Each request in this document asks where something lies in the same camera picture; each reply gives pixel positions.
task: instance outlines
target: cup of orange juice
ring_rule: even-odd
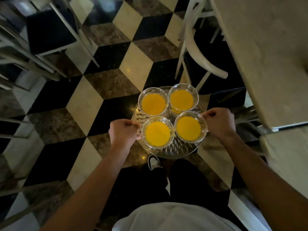
[[[158,87],[150,87],[141,92],[138,98],[139,107],[151,116],[157,116],[166,111],[169,105],[167,94]]]
[[[176,135],[187,143],[198,143],[204,139],[208,126],[201,114],[193,111],[182,112],[174,123]]]
[[[172,110],[177,114],[192,110],[199,102],[197,90],[186,83],[174,85],[169,91],[168,98]]]
[[[155,116],[143,124],[141,135],[149,147],[162,149],[172,143],[174,127],[167,118]]]

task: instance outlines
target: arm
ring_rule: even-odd
[[[213,108],[202,115],[209,131],[226,148],[272,230],[307,230],[308,199],[241,140],[235,132],[234,115],[229,109]]]
[[[138,124],[132,120],[110,123],[109,153],[41,231],[94,230],[130,147],[137,138],[137,129]]]

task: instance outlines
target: sneaker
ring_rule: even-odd
[[[150,171],[152,171],[155,168],[161,168],[160,161],[156,155],[150,155],[148,157],[148,166]]]

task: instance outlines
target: chair seat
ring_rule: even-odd
[[[206,43],[202,46],[198,45],[198,48],[213,65],[228,72],[228,77],[226,79],[211,74],[200,89],[200,95],[222,93],[245,88],[242,77],[226,42]],[[206,70],[199,66],[188,52],[184,55],[184,61],[192,85],[196,87],[205,75]]]
[[[60,12],[75,32],[77,32],[73,13],[68,9]],[[53,10],[28,16],[27,32],[30,51],[34,55],[76,42],[75,37]]]

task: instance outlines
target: tiled floor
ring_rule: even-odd
[[[27,140],[0,139],[1,164],[15,176],[28,175],[24,186],[64,181],[44,193],[20,193],[8,198],[6,207],[0,211],[1,219],[40,201],[41,194],[64,194],[60,202],[30,213],[7,230],[38,230],[106,155],[110,146],[110,122],[130,119],[138,96],[145,88],[179,83],[181,76],[174,79],[180,51],[177,36],[188,1],[70,0],[77,17],[91,32],[94,44],[88,47],[100,67],[76,46],[65,53],[48,56],[70,79],[45,81],[24,73],[16,82],[29,83],[29,93],[0,90],[1,116],[31,122],[1,129],[3,133],[29,136]],[[205,107],[240,106],[244,104],[245,91],[221,104],[217,95],[203,95],[200,100]],[[121,171],[142,167],[147,157],[148,153],[135,142]],[[248,206],[239,202],[243,199],[239,199],[239,192],[235,191],[245,185],[224,147],[207,136],[198,150],[186,159],[201,170],[219,193],[227,209],[226,217],[245,230],[233,211],[240,214],[239,219],[246,227],[253,227],[245,224],[245,214],[237,207],[238,204]],[[167,171],[172,162],[162,160]],[[116,202],[111,195],[100,221],[101,226],[108,229],[116,221],[113,203]]]

